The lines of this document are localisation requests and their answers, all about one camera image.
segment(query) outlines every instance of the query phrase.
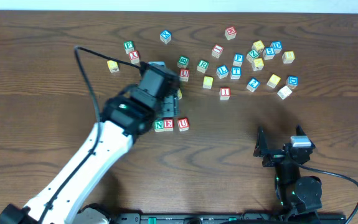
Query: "white wall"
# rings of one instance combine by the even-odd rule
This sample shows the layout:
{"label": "white wall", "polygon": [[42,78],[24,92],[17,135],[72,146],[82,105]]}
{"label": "white wall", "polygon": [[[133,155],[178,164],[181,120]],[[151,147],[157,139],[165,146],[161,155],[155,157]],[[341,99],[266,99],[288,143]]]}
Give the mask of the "white wall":
{"label": "white wall", "polygon": [[358,13],[358,0],[0,0],[0,9]]}

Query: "small robot arm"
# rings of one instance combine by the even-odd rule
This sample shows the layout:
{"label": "small robot arm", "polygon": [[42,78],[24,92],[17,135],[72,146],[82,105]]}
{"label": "small robot arm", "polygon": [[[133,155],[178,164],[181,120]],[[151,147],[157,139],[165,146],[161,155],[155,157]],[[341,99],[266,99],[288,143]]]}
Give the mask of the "small robot arm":
{"label": "small robot arm", "polygon": [[[175,104],[166,100],[177,100],[179,77],[173,71],[154,63],[141,62],[140,74],[143,79],[139,85],[127,86],[118,96],[106,101],[101,122],[95,123],[81,148],[55,179],[23,209],[9,204],[0,214],[0,223],[38,223],[50,198],[61,185],[64,185],[63,189],[42,221],[54,224],[73,222],[83,202],[107,170],[131,149],[140,135],[150,130],[156,118],[165,117],[165,105]],[[130,92],[130,97],[125,97],[127,92]],[[99,128],[102,132],[97,142]],[[89,149],[93,147],[95,149],[89,155]],[[81,162],[79,170],[68,178]]]}

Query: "wooden letter block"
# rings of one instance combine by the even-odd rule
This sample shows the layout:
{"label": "wooden letter block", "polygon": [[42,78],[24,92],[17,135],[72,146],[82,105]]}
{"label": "wooden letter block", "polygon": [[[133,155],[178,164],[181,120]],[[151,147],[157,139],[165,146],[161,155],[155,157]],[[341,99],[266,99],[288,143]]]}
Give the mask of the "wooden letter block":
{"label": "wooden letter block", "polygon": [[226,36],[227,40],[234,39],[237,34],[237,31],[234,29],[234,27],[229,27],[224,32],[224,35]]}
{"label": "wooden letter block", "polygon": [[228,100],[230,99],[231,92],[230,88],[220,88],[220,100]]}
{"label": "wooden letter block", "polygon": [[164,121],[163,120],[154,121],[154,129],[155,129],[155,132],[164,131]]}
{"label": "wooden letter block", "polygon": [[243,55],[242,54],[235,54],[234,55],[233,66],[241,67],[242,62],[243,62]]}
{"label": "wooden letter block", "polygon": [[281,45],[281,41],[276,41],[271,43],[270,47],[274,49],[274,53],[278,54],[283,49],[283,46]]}
{"label": "wooden letter block", "polygon": [[212,77],[204,77],[204,85],[202,87],[211,89],[214,79]]}
{"label": "wooden letter block", "polygon": [[200,60],[197,66],[197,71],[198,72],[202,72],[205,73],[206,70],[208,69],[209,66],[209,62],[204,61],[204,60]]}
{"label": "wooden letter block", "polygon": [[137,50],[135,50],[134,52],[130,52],[129,57],[130,57],[131,63],[139,63],[140,62],[140,56],[139,56],[139,52],[137,52]]}
{"label": "wooden letter block", "polygon": [[180,131],[187,131],[189,129],[189,120],[187,118],[177,120]]}
{"label": "wooden letter block", "polygon": [[177,66],[179,68],[187,68],[189,65],[189,59],[185,56],[180,56],[179,61],[177,62]]}
{"label": "wooden letter block", "polygon": [[263,49],[265,48],[265,45],[261,40],[256,41],[252,45],[252,49],[256,50],[259,54],[263,52]]}
{"label": "wooden letter block", "polygon": [[254,92],[259,87],[260,82],[256,78],[252,78],[247,85],[247,90]]}
{"label": "wooden letter block", "polygon": [[173,131],[173,119],[164,120],[164,131]]}
{"label": "wooden letter block", "polygon": [[179,89],[177,89],[177,99],[181,100],[182,97],[183,97],[183,94],[181,93],[181,90],[179,88]]}
{"label": "wooden letter block", "polygon": [[108,65],[108,68],[110,69],[110,72],[119,72],[119,67],[118,67],[118,63],[114,62],[114,61],[107,61],[106,64]]}
{"label": "wooden letter block", "polygon": [[217,68],[216,69],[216,75],[220,79],[227,77],[227,75],[228,75],[227,67],[225,65],[223,65],[223,66],[220,66],[219,68]]}
{"label": "wooden letter block", "polygon": [[223,53],[223,47],[216,44],[215,47],[212,49],[212,56],[219,58],[222,53]]}
{"label": "wooden letter block", "polygon": [[290,75],[285,82],[285,85],[290,89],[295,89],[298,86],[298,77]]}
{"label": "wooden letter block", "polygon": [[265,66],[265,64],[263,63],[263,59],[261,59],[261,58],[256,58],[252,62],[253,71],[259,71],[263,68],[263,66]]}
{"label": "wooden letter block", "polygon": [[271,47],[266,47],[265,50],[263,51],[263,59],[265,60],[273,59],[274,55],[275,55],[274,50]]}
{"label": "wooden letter block", "polygon": [[268,80],[267,85],[270,86],[270,87],[272,87],[272,88],[276,88],[276,86],[277,86],[277,84],[278,84],[278,82],[279,82],[280,80],[281,80],[280,77],[278,77],[278,76],[276,76],[276,75],[273,74],[273,75],[270,77],[270,79]]}
{"label": "wooden letter block", "polygon": [[252,63],[253,60],[255,60],[256,58],[259,57],[259,53],[256,50],[251,50],[249,51],[249,53],[247,54],[247,60]]}
{"label": "wooden letter block", "polygon": [[190,70],[183,69],[183,68],[180,69],[180,75],[179,75],[180,80],[182,80],[184,82],[188,82],[189,76],[190,76]]}
{"label": "wooden letter block", "polygon": [[127,41],[123,43],[123,46],[125,47],[126,54],[134,52],[134,45],[132,41]]}
{"label": "wooden letter block", "polygon": [[281,99],[287,98],[292,93],[292,90],[288,88],[288,86],[284,86],[282,89],[280,89],[277,93],[278,96],[281,97]]}
{"label": "wooden letter block", "polygon": [[295,60],[295,54],[293,52],[284,52],[283,54],[284,63],[292,63],[293,60]]}
{"label": "wooden letter block", "polygon": [[231,79],[240,79],[241,78],[241,68],[232,67],[231,68]]}
{"label": "wooden letter block", "polygon": [[161,39],[162,42],[167,44],[167,43],[169,43],[169,41],[172,40],[172,34],[169,31],[164,30],[161,32],[161,35],[159,36],[159,38]]}

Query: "wood grain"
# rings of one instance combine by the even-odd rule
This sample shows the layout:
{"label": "wood grain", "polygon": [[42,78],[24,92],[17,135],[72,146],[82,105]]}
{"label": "wood grain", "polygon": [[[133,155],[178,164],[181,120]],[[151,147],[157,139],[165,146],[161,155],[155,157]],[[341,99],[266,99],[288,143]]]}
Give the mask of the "wood grain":
{"label": "wood grain", "polygon": [[[228,26],[238,31],[230,41],[224,37]],[[159,40],[164,29],[173,34],[167,45]],[[259,125],[270,146],[280,147],[301,124],[318,147],[307,165],[358,181],[358,15],[0,11],[0,212],[40,192],[94,123],[73,46],[128,61],[126,40],[133,40],[141,60],[163,60],[177,72],[179,56],[190,58],[179,103],[191,126],[142,136],[87,203],[146,213],[270,210],[279,203],[274,170],[252,156]],[[245,54],[256,40],[280,40],[296,60],[284,65],[276,56],[259,72],[244,62],[241,79],[219,80],[216,68],[231,67],[233,54]],[[220,59],[210,55],[214,44],[224,47]],[[139,80],[133,68],[110,74],[104,60],[82,55],[100,104]],[[200,59],[210,62],[211,90],[202,89]],[[285,101],[264,85],[272,73],[282,80],[299,76],[299,87]],[[251,77],[261,81],[254,93],[245,89]],[[225,102],[219,100],[222,86],[232,89]],[[319,177],[323,210],[349,215],[357,188]]]}

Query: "toy block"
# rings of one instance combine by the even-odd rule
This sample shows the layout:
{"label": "toy block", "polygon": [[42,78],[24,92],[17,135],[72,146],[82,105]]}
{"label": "toy block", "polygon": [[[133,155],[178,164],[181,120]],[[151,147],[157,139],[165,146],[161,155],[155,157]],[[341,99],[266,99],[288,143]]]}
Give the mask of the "toy block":
{"label": "toy block", "polygon": [[139,52],[137,52],[137,50],[135,50],[134,52],[130,52],[129,57],[130,57],[131,63],[139,63],[140,62],[140,56],[139,56]]}
{"label": "toy block", "polygon": [[223,66],[220,66],[219,68],[217,68],[216,69],[216,75],[220,79],[227,77],[227,75],[228,75],[227,67],[225,65],[223,65]]}
{"label": "toy block", "polygon": [[177,66],[179,68],[187,68],[189,65],[189,59],[185,56],[180,56],[179,61],[177,62]]}
{"label": "toy block", "polygon": [[110,72],[119,72],[119,67],[118,67],[118,63],[114,62],[114,61],[107,61],[106,64],[108,65],[108,68],[110,69]]}
{"label": "toy block", "polygon": [[284,63],[292,63],[293,60],[295,60],[295,54],[293,53],[293,51],[284,52],[284,54],[283,54],[283,62]]}
{"label": "toy block", "polygon": [[272,87],[272,88],[276,88],[276,86],[277,86],[277,84],[278,84],[278,82],[279,82],[280,80],[281,80],[280,77],[278,77],[278,76],[276,76],[276,75],[273,74],[273,75],[270,77],[270,79],[268,80],[267,85],[270,86],[270,87]]}
{"label": "toy block", "polygon": [[231,79],[240,79],[241,77],[241,68],[240,67],[232,67],[231,68]]}
{"label": "toy block", "polygon": [[234,27],[226,28],[226,31],[224,32],[224,35],[226,36],[227,40],[234,39],[237,34],[237,31],[234,29]]}
{"label": "toy block", "polygon": [[247,54],[247,60],[252,63],[253,60],[259,57],[259,53],[256,50],[251,50]]}
{"label": "toy block", "polygon": [[125,47],[126,54],[134,52],[134,45],[132,41],[126,41],[123,43],[123,46]]}
{"label": "toy block", "polygon": [[292,90],[288,88],[288,86],[284,86],[283,88],[281,88],[277,95],[280,96],[281,99],[285,99],[287,98],[290,94],[292,93]]}
{"label": "toy block", "polygon": [[281,41],[275,41],[273,43],[271,43],[270,47],[273,48],[274,53],[278,54],[281,52],[281,50],[283,49],[283,46],[281,45]]}
{"label": "toy block", "polygon": [[233,66],[241,67],[242,62],[243,62],[243,55],[242,54],[235,54],[234,55]]}
{"label": "toy block", "polygon": [[263,52],[263,49],[265,48],[265,45],[261,40],[256,41],[252,45],[252,49],[256,50],[259,54]]}
{"label": "toy block", "polygon": [[219,58],[222,53],[223,53],[223,47],[216,44],[215,47],[212,49],[212,56]]}
{"label": "toy block", "polygon": [[180,88],[177,89],[177,99],[180,100],[183,97],[183,94],[181,93]]}
{"label": "toy block", "polygon": [[154,121],[154,129],[155,129],[155,132],[164,131],[164,121],[163,120]]}
{"label": "toy block", "polygon": [[230,99],[231,96],[230,88],[220,88],[219,96],[220,96],[220,100]]}
{"label": "toy block", "polygon": [[247,85],[247,90],[254,92],[259,87],[260,82],[256,78],[252,78]]}
{"label": "toy block", "polygon": [[263,59],[261,59],[261,58],[256,58],[252,62],[253,71],[259,71],[263,68],[263,66],[265,66],[265,64],[263,63]]}
{"label": "toy block", "polygon": [[160,65],[163,67],[166,67],[165,62],[148,62],[149,64],[155,64],[155,65]]}
{"label": "toy block", "polygon": [[177,125],[179,125],[180,131],[187,131],[189,129],[189,120],[187,118],[177,120]]}
{"label": "toy block", "polygon": [[173,131],[173,119],[164,120],[164,131]]}
{"label": "toy block", "polygon": [[285,85],[290,89],[295,89],[298,86],[299,79],[298,77],[290,75],[285,82]]}
{"label": "toy block", "polygon": [[212,77],[204,77],[204,85],[202,87],[211,89],[214,79]]}
{"label": "toy block", "polygon": [[167,44],[167,43],[169,43],[169,41],[172,40],[172,34],[169,31],[164,30],[161,32],[161,35],[159,36],[159,38],[161,39],[162,42]]}
{"label": "toy block", "polygon": [[209,62],[204,61],[204,60],[200,60],[197,66],[197,71],[198,72],[202,72],[205,73],[206,70],[208,69],[209,66]]}
{"label": "toy block", "polygon": [[274,50],[271,47],[266,47],[265,50],[263,51],[263,59],[265,60],[273,59],[274,55],[275,55]]}
{"label": "toy block", "polygon": [[179,78],[181,81],[188,82],[190,76],[190,70],[188,69],[180,69],[180,75]]}

